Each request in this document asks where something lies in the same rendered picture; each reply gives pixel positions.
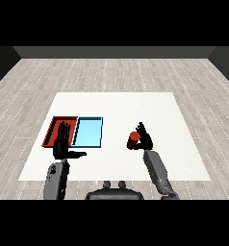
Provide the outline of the light blue shallow open box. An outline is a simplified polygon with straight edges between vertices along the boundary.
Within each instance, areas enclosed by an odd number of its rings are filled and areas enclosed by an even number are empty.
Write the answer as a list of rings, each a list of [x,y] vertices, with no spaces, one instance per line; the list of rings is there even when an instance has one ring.
[[[73,148],[100,148],[103,118],[101,116],[80,116],[71,146]]]

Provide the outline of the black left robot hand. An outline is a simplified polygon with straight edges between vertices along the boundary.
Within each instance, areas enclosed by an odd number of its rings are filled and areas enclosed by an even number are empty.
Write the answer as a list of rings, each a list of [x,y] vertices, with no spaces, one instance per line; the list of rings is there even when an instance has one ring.
[[[85,156],[86,152],[68,150],[70,126],[64,121],[59,125],[58,135],[53,144],[53,156],[56,160],[78,159]]]

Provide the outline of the red shallow open box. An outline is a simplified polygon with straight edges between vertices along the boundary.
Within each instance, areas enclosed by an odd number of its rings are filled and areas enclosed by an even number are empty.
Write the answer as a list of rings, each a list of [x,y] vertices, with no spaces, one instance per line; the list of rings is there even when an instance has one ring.
[[[77,125],[77,116],[54,116],[51,120],[47,133],[45,135],[44,141],[41,146],[44,148],[52,148],[55,139],[58,136],[59,125],[64,122],[70,126],[70,132],[68,137],[68,147],[72,147],[72,139],[75,132],[75,127]]]

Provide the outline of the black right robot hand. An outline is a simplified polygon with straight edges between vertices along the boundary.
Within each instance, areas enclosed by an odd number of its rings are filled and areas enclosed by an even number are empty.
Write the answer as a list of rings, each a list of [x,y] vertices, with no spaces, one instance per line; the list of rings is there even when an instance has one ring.
[[[127,145],[127,148],[130,150],[139,150],[139,149],[152,150],[153,142],[152,142],[151,136],[146,131],[142,122],[139,123],[135,132],[138,132],[140,134],[140,140],[136,145],[132,145],[132,146]]]

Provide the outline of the small red can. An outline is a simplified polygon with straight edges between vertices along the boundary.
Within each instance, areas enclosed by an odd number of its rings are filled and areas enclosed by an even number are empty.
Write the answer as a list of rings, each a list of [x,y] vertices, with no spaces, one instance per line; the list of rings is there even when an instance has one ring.
[[[128,146],[136,145],[140,140],[140,134],[138,132],[131,132],[127,141]]]

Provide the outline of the dark grey robot body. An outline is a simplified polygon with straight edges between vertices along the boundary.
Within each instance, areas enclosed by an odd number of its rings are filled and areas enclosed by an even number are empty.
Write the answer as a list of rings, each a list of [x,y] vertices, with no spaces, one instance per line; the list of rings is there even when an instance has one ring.
[[[86,200],[143,200],[140,192],[128,189],[124,181],[118,182],[118,188],[111,188],[111,182],[105,181],[101,189],[89,192]]]

